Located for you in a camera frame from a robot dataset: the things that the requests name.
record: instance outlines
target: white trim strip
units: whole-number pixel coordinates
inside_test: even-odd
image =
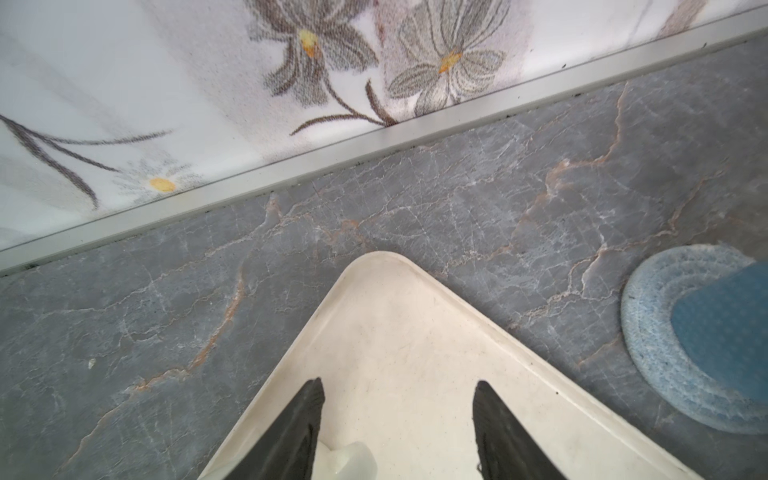
[[[8,274],[135,235],[235,200],[297,184],[354,162],[496,121],[573,94],[734,45],[768,32],[768,6],[589,61],[424,117],[372,131],[151,204],[0,251]]]

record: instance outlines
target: backsplash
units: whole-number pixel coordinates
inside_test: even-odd
[[[768,0],[9,0],[0,249]]]

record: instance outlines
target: yellow flower center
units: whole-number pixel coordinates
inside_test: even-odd
[[[456,62],[462,57],[462,53],[460,51],[452,51],[451,53],[447,54],[445,57],[442,58],[442,61],[440,62],[440,73],[445,73],[453,65],[456,65]]]
[[[315,58],[315,55],[320,53],[320,47],[317,44],[317,35],[309,30],[299,30],[299,41],[301,41],[301,48],[304,49],[310,58]]]
[[[149,180],[149,184],[159,192],[168,193],[176,190],[176,184],[167,178],[155,177]]]

